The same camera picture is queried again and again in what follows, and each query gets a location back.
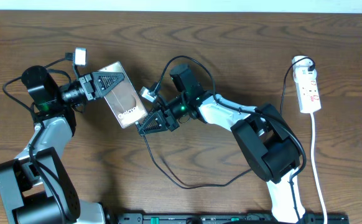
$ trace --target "wooden table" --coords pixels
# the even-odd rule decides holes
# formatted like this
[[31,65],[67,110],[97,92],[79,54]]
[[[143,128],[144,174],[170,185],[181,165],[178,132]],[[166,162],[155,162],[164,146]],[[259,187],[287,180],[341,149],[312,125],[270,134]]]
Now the wooden table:
[[[18,154],[33,134],[30,115],[4,96],[2,84],[75,47],[88,49],[89,66],[82,72],[119,60],[137,90],[158,80],[170,58],[188,55],[207,66],[225,98],[277,107],[292,57],[314,58],[323,108],[315,114],[317,166],[326,206],[362,223],[362,15],[0,11],[0,163]],[[56,67],[72,73],[68,62]],[[197,69],[197,76],[211,88],[204,72]],[[177,94],[168,75],[162,89],[167,98]],[[32,102],[21,82],[9,91]],[[308,156],[299,176],[302,203],[322,212],[309,156],[310,118],[299,113],[291,77],[284,118]],[[248,168],[233,135],[218,126],[190,121],[147,138],[158,161],[162,156],[190,185],[225,183]],[[62,162],[81,199],[102,201],[115,211],[271,209],[266,184],[253,173],[227,188],[179,189],[153,165],[136,129],[121,129],[104,101],[77,114]],[[0,198],[0,223],[6,222]]]

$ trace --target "white wall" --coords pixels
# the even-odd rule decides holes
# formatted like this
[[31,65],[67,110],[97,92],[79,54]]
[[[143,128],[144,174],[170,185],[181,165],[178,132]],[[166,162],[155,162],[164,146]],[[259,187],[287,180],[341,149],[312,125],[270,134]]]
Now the white wall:
[[362,0],[0,0],[0,9],[362,13]]

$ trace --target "electrical outlet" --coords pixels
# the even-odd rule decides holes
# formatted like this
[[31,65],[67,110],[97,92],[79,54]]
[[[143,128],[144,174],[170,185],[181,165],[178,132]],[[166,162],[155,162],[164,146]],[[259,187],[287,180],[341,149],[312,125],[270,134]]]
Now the electrical outlet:
[[[296,56],[293,58],[292,63],[304,57]],[[309,66],[311,65],[312,61],[305,59],[293,66],[293,79],[297,89],[301,113],[313,113],[321,108],[316,80],[317,70],[309,71]]]

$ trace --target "black cable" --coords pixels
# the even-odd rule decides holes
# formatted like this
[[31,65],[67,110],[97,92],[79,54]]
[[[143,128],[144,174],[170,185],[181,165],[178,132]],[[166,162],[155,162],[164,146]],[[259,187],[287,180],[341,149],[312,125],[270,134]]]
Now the black cable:
[[33,102],[31,105],[30,105],[30,109],[33,111],[33,113],[34,113],[34,106],[35,106],[36,104]]
[[158,96],[159,99],[161,100],[164,108],[168,108],[168,107],[169,107],[169,104],[167,103],[166,99],[165,99],[162,95],[160,95],[160,94],[158,94],[157,96]]
[[76,111],[76,112],[79,112],[79,113],[83,114],[83,113],[84,113],[84,110],[86,109],[86,107],[83,105],[83,109],[82,109],[82,110],[79,110],[79,109],[77,109],[76,106],[72,106],[72,109],[73,109],[74,111]]
[[142,136],[144,138],[144,141],[146,143],[146,147],[148,148],[148,152],[149,155],[151,156],[152,162],[155,164],[155,166],[162,171],[162,173],[169,179],[171,180],[171,182],[173,182],[173,184],[175,184],[176,186],[185,189],[185,190],[190,190],[190,189],[197,189],[197,188],[201,188],[201,187],[226,187],[229,184],[232,184],[232,182],[236,181],[238,178],[244,176],[245,174],[251,172],[251,169],[248,169],[244,172],[242,172],[241,174],[237,175],[236,177],[234,177],[233,179],[231,179],[229,182],[227,182],[226,184],[202,184],[202,185],[197,185],[197,186],[193,186],[193,187],[184,187],[181,186],[179,183],[177,183],[175,180],[173,180],[155,161],[154,156],[152,155],[152,151],[151,148],[149,147],[148,144],[148,140],[146,139],[145,135]]
[[204,66],[203,66],[200,62],[198,62],[197,60],[195,60],[195,59],[193,59],[193,58],[191,58],[191,57],[188,57],[188,56],[184,56],[184,55],[176,56],[176,57],[172,58],[171,60],[169,60],[169,62],[167,62],[166,66],[165,66],[164,69],[163,69],[162,75],[160,76],[160,79],[159,79],[159,81],[157,82],[157,85],[156,85],[156,87],[155,87],[155,89],[154,89],[154,91],[153,91],[155,94],[157,94],[157,92],[159,92],[159,89],[160,89],[159,87],[160,87],[160,84],[162,83],[162,80],[163,80],[163,78],[164,78],[164,73],[166,72],[167,67],[170,65],[170,63],[171,63],[172,61],[174,61],[174,60],[177,59],[177,58],[186,58],[186,59],[189,59],[189,60],[195,62],[195,63],[196,63],[197,65],[199,65],[200,67],[202,67],[202,69],[204,69],[204,70],[207,72],[207,74],[210,76],[211,80],[213,81],[213,94],[215,94],[215,92],[216,92],[216,90],[215,90],[215,84],[214,84],[214,79],[213,79],[213,77],[211,77],[211,73],[207,70],[206,67],[204,67]]
[[282,99],[281,99],[281,107],[279,108],[279,114],[282,116],[282,109],[283,109],[283,101],[284,101],[284,98],[285,98],[285,92],[286,92],[286,77],[287,77],[287,74],[289,74],[289,71],[292,69],[293,65],[297,64],[298,62],[304,60],[304,59],[309,59],[312,61],[312,65],[309,67],[308,71],[313,71],[315,69],[315,62],[312,60],[312,58],[310,57],[304,57],[302,59],[299,59],[297,61],[295,61],[286,71],[286,74],[285,74],[285,78],[283,79],[283,92],[282,92]]
[[45,129],[45,125],[43,123],[43,121],[37,116],[37,114],[34,112],[34,110],[30,107],[28,107],[26,104],[24,104],[23,102],[21,102],[20,100],[18,100],[17,98],[13,97],[11,94],[9,94],[6,90],[7,86],[11,83],[14,83],[18,80],[20,80],[22,77],[18,77],[15,78],[7,83],[5,83],[2,86],[2,91],[4,92],[5,95],[7,95],[8,97],[10,97],[10,99],[14,100],[16,103],[20,104],[22,107],[24,107],[25,109],[27,109],[30,114],[32,115],[32,118],[34,120],[34,122],[39,122],[41,127],[39,132],[35,135],[35,137],[33,138],[32,142],[29,144],[29,157],[30,157],[30,161],[33,164],[33,166],[36,168],[37,172],[39,173],[39,175],[41,176],[42,180],[46,183],[47,187],[49,188],[49,190],[51,191],[52,195],[54,196],[54,199],[60,209],[60,213],[61,213],[61,218],[62,218],[62,223],[65,223],[65,212],[63,210],[62,204],[60,203],[60,199],[59,196],[57,195],[57,192],[55,191],[55,189],[52,187],[51,183],[49,182],[47,176],[45,176],[45,174],[42,172],[41,168],[39,167],[35,156],[33,155],[33,150],[34,150],[34,144],[36,143],[36,141],[38,140],[38,138],[40,137],[40,135],[42,134],[42,131]]
[[79,73],[79,69],[77,69],[77,65],[75,65],[75,63],[73,63],[73,71],[75,72],[76,80],[79,80],[80,73]]
[[35,155],[33,155],[34,144],[36,143],[36,141],[38,140],[40,135],[43,133],[43,130],[44,130],[44,128],[40,128],[39,132],[33,138],[32,142],[29,144],[29,157],[30,157],[30,161],[32,162],[33,166],[36,168],[36,170],[39,173],[40,177],[45,182],[45,184],[47,185],[49,190],[51,191],[51,193],[52,193],[52,195],[53,195],[53,197],[55,199],[55,202],[58,205],[59,212],[61,213],[62,223],[65,224],[65,211],[64,211],[64,209],[62,207],[59,196],[58,196],[57,192],[55,191],[54,187],[52,187],[52,184],[50,183],[49,179],[43,173],[42,169],[40,168],[39,164],[37,163]]
[[39,165],[39,167],[41,167],[44,171],[46,171],[55,181],[56,183],[59,184],[59,179],[58,177],[54,174],[54,172],[52,172],[52,170],[50,170],[48,167],[46,167],[43,163],[37,161],[37,164]]
[[183,117],[179,118],[179,123],[180,123],[180,124],[185,124],[185,123],[187,123],[188,121],[191,120],[191,116],[188,116],[188,117],[189,117],[188,120],[186,120],[185,122],[181,122],[181,121],[180,121],[180,119],[183,118]]
[[[294,172],[294,173],[290,176],[290,179],[289,179],[289,183],[290,183],[290,187],[291,187],[291,191],[292,191],[294,209],[295,209],[295,211],[296,211],[296,215],[297,215],[297,218],[299,219],[299,223],[300,223],[301,220],[300,220],[299,212],[297,211],[297,202],[296,202],[296,199],[295,199],[295,193],[294,193],[294,188],[293,188],[293,185],[294,185],[294,183],[293,183],[293,178],[294,178],[295,176],[297,176],[299,173],[301,173],[301,172],[304,170],[305,165],[306,165],[306,163],[307,163],[307,157],[306,157],[306,155],[305,155],[305,151],[304,151],[304,149],[303,149],[303,147],[302,147],[302,145],[301,145],[301,142],[297,139],[297,137],[294,135],[294,133],[291,131],[291,129],[288,127],[288,125],[285,124],[284,122],[282,122],[282,121],[280,121],[280,120],[278,120],[278,119],[276,119],[276,118],[273,118],[273,117],[271,117],[271,116],[263,115],[263,114],[261,114],[261,113],[257,113],[257,112],[253,112],[253,111],[246,111],[246,110],[242,110],[241,108],[234,108],[234,107],[229,106],[229,105],[226,105],[226,104],[222,103],[220,100],[218,100],[217,97],[216,97],[216,91],[215,91],[215,88],[216,88],[216,87],[215,87],[215,81],[214,81],[214,78],[213,78],[213,76],[211,75],[211,73],[210,73],[210,72],[207,70],[207,68],[206,68],[205,66],[203,66],[200,62],[198,62],[198,61],[196,61],[195,59],[190,58],[190,57],[188,57],[188,56],[180,55],[180,56],[176,56],[176,57],[172,58],[172,59],[167,63],[167,65],[165,66],[165,68],[164,68],[164,70],[163,70],[163,72],[162,72],[162,76],[161,76],[161,78],[160,78],[160,80],[159,80],[159,83],[158,83],[158,85],[156,86],[156,88],[160,85],[160,83],[161,83],[161,81],[162,81],[162,79],[163,79],[164,73],[165,73],[167,67],[169,66],[169,64],[170,64],[173,60],[175,60],[175,59],[177,59],[177,58],[180,58],[180,57],[190,59],[191,61],[193,61],[193,62],[195,62],[196,64],[198,64],[199,66],[201,66],[201,67],[207,72],[208,76],[209,76],[210,79],[211,79],[211,82],[213,83],[213,98],[214,98],[214,100],[215,100],[218,104],[220,104],[221,106],[227,107],[227,108],[229,108],[229,109],[231,109],[231,110],[239,111],[240,113],[247,113],[247,114],[251,114],[251,115],[258,116],[258,117],[260,117],[260,118],[264,118],[265,120],[274,121],[274,122],[276,122],[276,123],[278,123],[278,124],[280,125],[280,127],[281,127],[282,130],[284,130],[287,134],[289,134],[290,138],[292,139],[292,141],[294,142],[294,144],[297,146],[297,149],[300,151],[300,153],[301,153],[301,155],[302,155],[302,158],[303,158],[302,165],[300,166],[300,169],[299,169],[297,172]],[[309,58],[309,57],[304,57],[304,58],[302,58],[302,59],[294,62],[294,63],[289,67],[289,69],[288,69],[287,72],[286,72],[285,78],[284,78],[284,89],[283,89],[283,94],[282,94],[281,112],[280,112],[281,115],[282,115],[282,104],[283,104],[284,93],[285,93],[286,76],[287,76],[288,72],[290,71],[290,69],[293,67],[293,65],[295,65],[297,62],[299,62],[299,61],[301,61],[301,60],[304,60],[304,59],[310,59],[310,60],[312,61],[312,63],[313,63],[313,65],[311,65],[311,66],[309,67],[309,71],[312,71],[312,70],[315,69],[315,62],[314,62],[311,58]]]
[[10,85],[11,83],[13,82],[16,82],[18,80],[20,80],[22,77],[18,77],[18,78],[15,78],[11,81],[8,81],[7,83],[5,83],[3,86],[2,86],[2,91],[4,92],[5,95],[7,95],[8,97],[10,97],[10,99],[14,100],[15,102],[19,103],[21,106],[23,106],[25,109],[27,109],[30,114],[32,115],[32,118],[33,118],[33,121],[34,122],[39,122],[42,127],[44,128],[44,123],[41,121],[41,119],[36,115],[36,113],[30,109],[26,104],[24,104],[23,102],[21,102],[20,100],[18,100],[17,98],[13,97],[11,94],[9,94],[6,90],[7,86]]
[[57,69],[52,69],[52,68],[48,69],[47,71],[48,71],[49,73],[57,73],[57,74],[64,75],[64,76],[66,76],[66,77],[68,78],[69,84],[72,83],[72,79],[70,78],[69,74],[68,74],[67,72],[65,72],[65,71],[57,70]]
[[185,97],[184,97],[184,94],[185,94],[185,90],[183,92],[181,92],[181,100],[182,100],[182,104],[184,106],[186,106],[188,108],[189,111],[192,111],[193,109],[187,104],[187,101],[185,100]]
[[51,67],[52,65],[55,65],[56,63],[63,62],[64,60],[66,60],[66,58],[61,58],[61,59],[59,59],[59,60],[56,60],[56,61],[54,61],[54,62],[49,63],[48,65],[44,66],[44,68]]

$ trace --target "power strip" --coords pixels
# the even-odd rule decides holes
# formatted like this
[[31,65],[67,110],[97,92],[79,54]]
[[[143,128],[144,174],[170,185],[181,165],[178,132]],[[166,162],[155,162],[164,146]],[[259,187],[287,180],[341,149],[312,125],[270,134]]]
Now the power strip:
[[[296,56],[292,63],[306,56]],[[317,85],[317,70],[309,71],[309,66],[313,62],[310,59],[305,59],[293,65],[293,79],[297,89],[297,97],[301,113],[313,113],[321,108],[319,100],[319,92]]]
[[309,67],[313,65],[313,61],[309,58],[303,59],[306,56],[296,56],[293,58],[293,79],[297,89],[297,97],[301,113],[309,113],[312,122],[312,141],[311,141],[311,164],[315,185],[317,186],[319,201],[323,211],[323,224],[328,223],[328,215],[326,211],[325,201],[320,189],[317,166],[315,164],[315,119],[313,112],[318,111],[320,106],[319,92],[317,85],[317,71],[310,71]]

